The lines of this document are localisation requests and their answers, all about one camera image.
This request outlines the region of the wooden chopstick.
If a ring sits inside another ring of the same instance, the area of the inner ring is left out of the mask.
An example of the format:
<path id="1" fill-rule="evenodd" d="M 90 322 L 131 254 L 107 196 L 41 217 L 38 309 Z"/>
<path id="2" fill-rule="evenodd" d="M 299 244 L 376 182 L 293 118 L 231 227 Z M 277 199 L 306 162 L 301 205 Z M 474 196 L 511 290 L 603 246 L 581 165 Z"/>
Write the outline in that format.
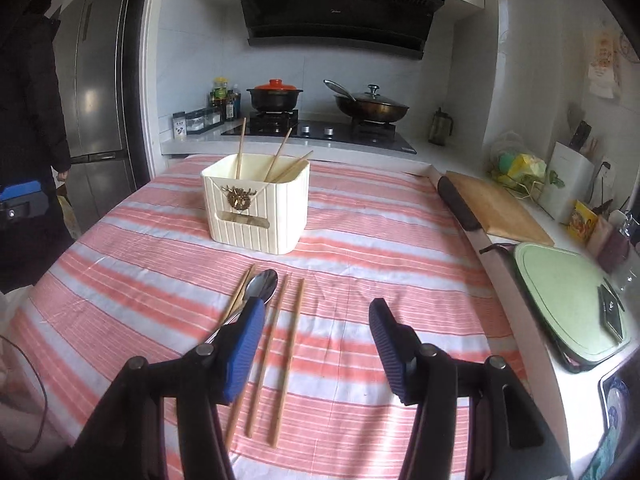
<path id="1" fill-rule="evenodd" d="M 236 399 L 231 405 L 229 417 L 227 420 L 227 429 L 226 435 L 224 436 L 224 444 L 228 451 L 231 450 L 231 445 L 234 439 L 236 426 L 238 426 L 238 420 L 241 413 L 241 408 L 245 396 L 246 388 L 243 388 L 241 392 L 238 394 Z"/>
<path id="2" fill-rule="evenodd" d="M 288 337 L 288 346 L 286 347 L 286 353 L 285 353 L 285 362 L 284 362 L 284 369 L 283 369 L 282 382 L 281 382 L 281 391 L 278 399 L 277 411 L 273 419 L 272 434 L 271 434 L 271 441 L 270 441 L 270 445 L 273 448 L 277 448 L 279 444 L 280 433 L 282 428 L 282 419 L 283 419 L 283 414 L 285 410 L 286 393 L 288 392 L 288 378 L 290 377 L 290 371 L 291 371 L 292 362 L 294 359 L 297 327 L 298 327 L 298 322 L 300 318 L 300 311 L 302 310 L 302 307 L 303 307 L 305 289 L 306 289 L 306 280 L 302 278 L 299 281 L 299 285 L 297 289 L 296 303 L 295 303 L 294 312 L 292 315 L 291 327 L 290 327 L 290 336 Z"/>
<path id="3" fill-rule="evenodd" d="M 283 300 L 286 295 L 286 291 L 288 290 L 288 281 L 290 277 L 288 274 L 285 274 L 282 284 L 280 285 L 280 292 L 278 295 L 277 303 L 272 308 L 270 325 L 268 328 L 267 338 L 265 342 L 264 354 L 262 355 L 262 360 L 260 361 L 259 372 L 252 396 L 252 403 L 250 404 L 250 411 L 248 412 L 247 422 L 245 427 L 245 434 L 248 438 L 254 437 L 255 426 L 256 426 L 256 418 L 257 412 L 260 404 L 260 399 L 262 398 L 262 386 L 264 385 L 267 367 L 268 367 L 268 359 L 270 356 L 270 351 L 272 347 L 274 331 L 278 327 L 279 316 L 282 309 Z"/>
<path id="4" fill-rule="evenodd" d="M 231 299 L 228 303 L 228 306 L 226 307 L 226 310 L 224 310 L 224 314 L 220 319 L 218 328 L 221 328 L 221 326 L 223 326 L 224 323 L 228 321 L 228 318 L 230 318 L 230 315 L 232 315 L 232 313 L 234 312 L 234 309 L 236 308 L 236 305 L 240 302 L 243 292 L 245 290 L 245 287 L 248 281 L 250 280 L 250 278 L 252 277 L 254 270 L 255 270 L 255 266 L 254 264 L 252 264 L 244 273 L 243 277 L 241 278 L 241 281 L 239 282 L 238 287 L 235 289 L 234 293 L 231 295 Z"/>

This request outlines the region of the person in black clothes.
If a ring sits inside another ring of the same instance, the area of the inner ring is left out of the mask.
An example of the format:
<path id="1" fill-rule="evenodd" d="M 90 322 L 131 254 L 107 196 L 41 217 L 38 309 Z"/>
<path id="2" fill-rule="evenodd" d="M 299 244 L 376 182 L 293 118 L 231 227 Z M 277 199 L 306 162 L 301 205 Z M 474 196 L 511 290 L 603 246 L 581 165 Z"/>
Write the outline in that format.
<path id="1" fill-rule="evenodd" d="M 52 0 L 32 0 L 1 44 L 1 187 L 36 181 L 47 197 L 43 214 L 1 217 L 1 291 L 35 285 L 73 244 L 55 179 L 70 172 L 53 39 L 60 23 L 47 17 Z"/>

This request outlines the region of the silver metal spoon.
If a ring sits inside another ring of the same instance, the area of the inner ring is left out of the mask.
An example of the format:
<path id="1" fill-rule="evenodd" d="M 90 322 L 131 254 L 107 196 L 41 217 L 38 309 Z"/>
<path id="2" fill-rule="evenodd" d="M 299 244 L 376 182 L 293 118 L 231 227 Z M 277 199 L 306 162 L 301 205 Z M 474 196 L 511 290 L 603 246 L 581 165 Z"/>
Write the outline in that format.
<path id="1" fill-rule="evenodd" d="M 278 281 L 278 274 L 273 269 L 259 272 L 254 278 L 250 278 L 240 302 L 228 321 L 221 328 L 214 330 L 203 347 L 213 352 L 213 348 L 218 346 L 219 334 L 222 334 L 224 339 L 235 337 L 237 340 L 242 340 L 254 332 L 254 326 L 259 325 L 259 318 L 264 314 L 265 305 L 276 291 Z"/>

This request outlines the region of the pink striped tablecloth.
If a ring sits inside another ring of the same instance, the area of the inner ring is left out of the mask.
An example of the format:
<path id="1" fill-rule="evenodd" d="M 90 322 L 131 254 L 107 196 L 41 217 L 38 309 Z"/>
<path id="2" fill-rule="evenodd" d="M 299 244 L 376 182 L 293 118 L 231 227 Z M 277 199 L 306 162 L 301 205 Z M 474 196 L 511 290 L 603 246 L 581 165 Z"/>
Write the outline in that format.
<path id="1" fill-rule="evenodd" d="M 465 361 L 503 356 L 524 373 L 496 293 L 424 177 L 310 166 L 308 220 L 272 256 L 209 235 L 192 156 L 117 205 L 22 299 L 2 349 L 4 402 L 47 419 L 43 451 L 73 442 L 132 356 L 178 358 L 205 339 L 246 270 L 288 274 L 254 437 L 245 400 L 230 458 L 240 479 L 393 479 L 414 411 L 390 392 L 369 330 L 371 300 Z M 299 281 L 306 280 L 277 448 L 270 445 Z"/>

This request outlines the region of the cream ribbed utensil holder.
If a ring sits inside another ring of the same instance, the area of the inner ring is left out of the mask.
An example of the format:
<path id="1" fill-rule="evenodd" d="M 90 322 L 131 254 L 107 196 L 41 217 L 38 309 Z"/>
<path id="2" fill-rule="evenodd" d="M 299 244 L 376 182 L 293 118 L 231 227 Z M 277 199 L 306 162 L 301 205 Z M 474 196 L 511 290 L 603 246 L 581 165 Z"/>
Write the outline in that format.
<path id="1" fill-rule="evenodd" d="M 201 171 L 210 237 L 237 248 L 285 255 L 297 245 L 307 224 L 310 162 L 280 182 L 264 182 L 272 155 L 243 155 L 236 180 L 236 155 Z M 280 156 L 271 179 L 295 157 Z"/>

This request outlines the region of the black rolled mat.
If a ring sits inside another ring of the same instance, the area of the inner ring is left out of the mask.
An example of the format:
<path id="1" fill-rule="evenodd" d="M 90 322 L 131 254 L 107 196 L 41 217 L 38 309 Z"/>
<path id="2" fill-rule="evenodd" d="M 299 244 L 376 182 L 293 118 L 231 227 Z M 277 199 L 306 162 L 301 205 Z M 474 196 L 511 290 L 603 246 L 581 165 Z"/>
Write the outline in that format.
<path id="1" fill-rule="evenodd" d="M 465 203 L 465 200 L 448 177 L 442 176 L 439 179 L 437 192 L 454 215 L 454 218 L 462 226 L 462 229 L 466 232 L 475 232 L 482 229 L 482 225 L 475 217 L 475 214 L 473 214 L 469 205 Z"/>

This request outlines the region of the silver refrigerator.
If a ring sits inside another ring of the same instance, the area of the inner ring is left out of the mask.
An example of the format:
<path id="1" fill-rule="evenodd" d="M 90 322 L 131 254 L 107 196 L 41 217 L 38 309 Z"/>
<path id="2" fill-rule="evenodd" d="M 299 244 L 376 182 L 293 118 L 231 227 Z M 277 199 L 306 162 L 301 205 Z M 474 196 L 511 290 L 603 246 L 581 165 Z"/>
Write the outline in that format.
<path id="1" fill-rule="evenodd" d="M 54 50 L 72 169 L 68 200 L 88 231 L 150 180 L 140 112 L 145 0 L 73 0 Z"/>

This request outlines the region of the chopstick in holder middle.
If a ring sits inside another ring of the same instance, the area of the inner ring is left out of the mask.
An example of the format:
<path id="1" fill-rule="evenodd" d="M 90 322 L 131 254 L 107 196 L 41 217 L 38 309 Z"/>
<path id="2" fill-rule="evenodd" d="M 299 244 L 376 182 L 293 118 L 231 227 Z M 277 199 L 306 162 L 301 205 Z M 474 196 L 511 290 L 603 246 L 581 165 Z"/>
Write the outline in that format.
<path id="1" fill-rule="evenodd" d="M 274 154 L 272 156 L 271 162 L 270 162 L 270 164 L 268 166 L 268 170 L 267 170 L 266 175 L 264 177 L 264 182 L 267 182 L 267 183 L 270 182 L 271 174 L 273 172 L 274 165 L 276 164 L 276 162 L 278 161 L 279 157 L 281 156 L 282 151 L 283 151 L 283 149 L 285 147 L 285 144 L 286 144 L 286 142 L 288 142 L 288 138 L 291 136 L 292 131 L 293 131 L 293 127 L 288 129 L 288 132 L 286 133 L 286 135 L 282 139 L 282 142 L 281 142 L 278 150 L 276 151 L 276 154 Z"/>

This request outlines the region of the yellow green plastic bag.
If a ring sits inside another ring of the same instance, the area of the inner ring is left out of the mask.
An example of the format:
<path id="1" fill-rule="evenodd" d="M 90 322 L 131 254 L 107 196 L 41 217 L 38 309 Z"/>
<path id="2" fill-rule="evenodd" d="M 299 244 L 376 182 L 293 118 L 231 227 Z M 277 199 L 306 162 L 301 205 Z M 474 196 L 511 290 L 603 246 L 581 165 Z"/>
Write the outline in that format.
<path id="1" fill-rule="evenodd" d="M 495 140 L 489 158 L 491 177 L 515 193 L 536 197 L 546 186 L 565 186 L 558 173 L 549 169 L 514 131 L 503 133 Z"/>

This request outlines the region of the black gas stove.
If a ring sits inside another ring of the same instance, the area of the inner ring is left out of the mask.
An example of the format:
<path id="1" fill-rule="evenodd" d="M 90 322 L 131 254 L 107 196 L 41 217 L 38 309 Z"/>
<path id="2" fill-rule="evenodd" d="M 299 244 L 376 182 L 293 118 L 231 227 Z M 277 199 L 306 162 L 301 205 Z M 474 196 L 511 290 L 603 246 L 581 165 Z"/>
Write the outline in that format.
<path id="1" fill-rule="evenodd" d="M 253 113 L 247 119 L 247 136 L 285 136 L 384 148 L 395 152 L 416 154 L 416 150 L 396 131 L 393 124 L 353 119 L 341 122 L 314 122 L 298 118 L 298 111 Z"/>

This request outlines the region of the yellow seasoning packet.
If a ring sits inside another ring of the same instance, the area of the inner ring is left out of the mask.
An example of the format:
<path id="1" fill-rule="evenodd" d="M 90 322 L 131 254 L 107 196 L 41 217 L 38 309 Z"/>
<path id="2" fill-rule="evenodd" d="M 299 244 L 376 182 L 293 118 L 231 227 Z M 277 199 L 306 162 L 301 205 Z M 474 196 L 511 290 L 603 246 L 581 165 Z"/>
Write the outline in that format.
<path id="1" fill-rule="evenodd" d="M 585 245 L 597 223 L 598 216 L 583 202 L 576 200 L 574 209 L 570 213 L 570 220 L 568 220 L 567 232 L 574 240 Z"/>

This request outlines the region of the condiment bottles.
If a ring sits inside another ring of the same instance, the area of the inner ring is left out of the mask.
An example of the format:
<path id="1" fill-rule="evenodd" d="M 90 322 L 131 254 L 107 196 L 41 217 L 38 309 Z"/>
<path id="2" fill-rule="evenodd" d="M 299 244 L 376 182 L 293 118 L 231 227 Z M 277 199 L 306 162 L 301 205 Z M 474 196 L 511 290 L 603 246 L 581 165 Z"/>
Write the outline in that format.
<path id="1" fill-rule="evenodd" d="M 240 118 L 241 95 L 237 88 L 230 87 L 228 78 L 214 78 L 209 102 L 224 122 Z"/>

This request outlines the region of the white knife block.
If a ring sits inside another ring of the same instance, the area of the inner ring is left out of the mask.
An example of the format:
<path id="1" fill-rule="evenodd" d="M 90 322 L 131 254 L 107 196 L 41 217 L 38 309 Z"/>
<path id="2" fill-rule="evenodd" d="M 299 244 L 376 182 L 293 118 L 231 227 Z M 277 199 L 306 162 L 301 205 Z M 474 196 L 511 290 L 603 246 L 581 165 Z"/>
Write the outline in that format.
<path id="1" fill-rule="evenodd" d="M 588 158 L 556 142 L 538 204 L 556 222 L 567 224 L 576 200 L 586 197 L 592 174 Z"/>

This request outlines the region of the black pot orange lid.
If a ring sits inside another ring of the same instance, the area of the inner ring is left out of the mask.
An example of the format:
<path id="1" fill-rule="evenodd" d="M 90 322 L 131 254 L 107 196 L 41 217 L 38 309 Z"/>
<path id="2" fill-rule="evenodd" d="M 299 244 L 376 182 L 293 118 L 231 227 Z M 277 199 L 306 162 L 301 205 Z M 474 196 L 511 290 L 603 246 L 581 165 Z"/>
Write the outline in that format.
<path id="1" fill-rule="evenodd" d="M 298 97 L 303 90 L 292 84 L 285 84 L 281 79 L 270 79 L 268 84 L 248 89 L 248 93 L 254 110 L 261 113 L 280 113 L 295 110 Z"/>

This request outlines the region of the black range hood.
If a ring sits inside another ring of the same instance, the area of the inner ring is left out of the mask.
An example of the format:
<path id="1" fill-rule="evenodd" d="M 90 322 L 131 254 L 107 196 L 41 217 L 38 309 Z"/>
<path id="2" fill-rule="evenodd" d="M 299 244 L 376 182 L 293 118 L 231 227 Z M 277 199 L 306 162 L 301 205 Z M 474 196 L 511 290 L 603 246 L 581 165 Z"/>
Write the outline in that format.
<path id="1" fill-rule="evenodd" d="M 350 47 L 423 58 L 446 0 L 239 0 L 252 47 Z"/>

